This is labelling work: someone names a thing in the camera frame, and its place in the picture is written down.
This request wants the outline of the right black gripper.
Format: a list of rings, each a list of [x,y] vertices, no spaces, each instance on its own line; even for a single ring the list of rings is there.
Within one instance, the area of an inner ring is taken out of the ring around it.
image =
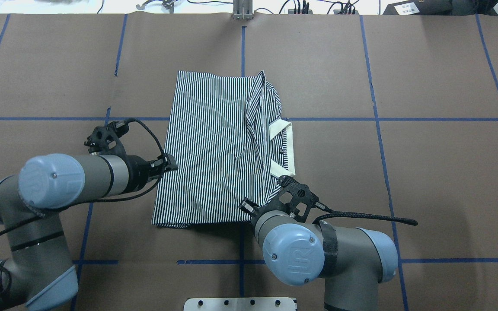
[[[273,206],[259,206],[257,203],[247,199],[247,197],[241,201],[239,209],[250,215],[251,225],[257,225],[257,222],[261,219],[265,221],[265,215],[269,213],[271,213],[270,215],[288,215],[284,210],[275,209]]]

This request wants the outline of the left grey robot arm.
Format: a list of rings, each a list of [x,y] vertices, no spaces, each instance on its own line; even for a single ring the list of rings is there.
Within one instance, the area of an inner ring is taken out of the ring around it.
[[[134,155],[55,153],[33,157],[17,175],[0,180],[0,236],[7,236],[11,250],[0,261],[0,311],[18,305],[49,311],[77,295],[77,270],[60,212],[114,201],[176,169],[168,154],[145,161]]]

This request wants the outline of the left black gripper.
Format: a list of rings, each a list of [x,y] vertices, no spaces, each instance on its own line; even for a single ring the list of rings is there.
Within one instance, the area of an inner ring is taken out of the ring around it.
[[[145,161],[141,157],[126,157],[126,165],[129,174],[126,193],[139,191],[148,182],[167,172],[178,170],[176,160],[167,153],[159,155],[156,161]]]

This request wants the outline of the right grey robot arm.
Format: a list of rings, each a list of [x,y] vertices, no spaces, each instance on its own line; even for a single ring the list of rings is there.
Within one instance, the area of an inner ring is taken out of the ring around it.
[[[303,286],[325,281],[326,311],[377,311],[379,285],[391,281],[399,254],[390,236],[364,228],[298,222],[279,207],[244,199],[265,265],[281,282]]]

